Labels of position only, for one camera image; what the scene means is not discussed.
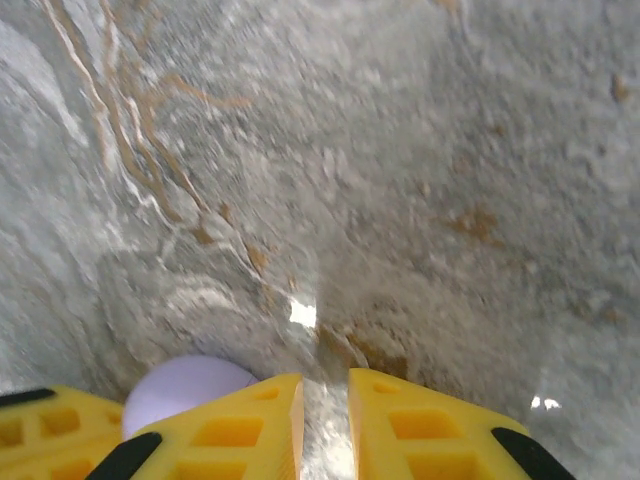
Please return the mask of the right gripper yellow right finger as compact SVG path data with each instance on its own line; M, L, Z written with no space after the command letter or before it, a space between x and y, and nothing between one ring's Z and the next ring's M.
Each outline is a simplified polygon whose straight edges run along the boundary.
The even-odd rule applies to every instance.
M569 479L517 421L384 374L353 368L348 413L359 479Z

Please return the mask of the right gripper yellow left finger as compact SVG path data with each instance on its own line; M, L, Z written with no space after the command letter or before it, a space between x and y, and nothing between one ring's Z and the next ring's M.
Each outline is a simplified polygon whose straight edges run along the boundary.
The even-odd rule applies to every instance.
M88 477L298 479L303 437L303 377L281 374L139 430Z

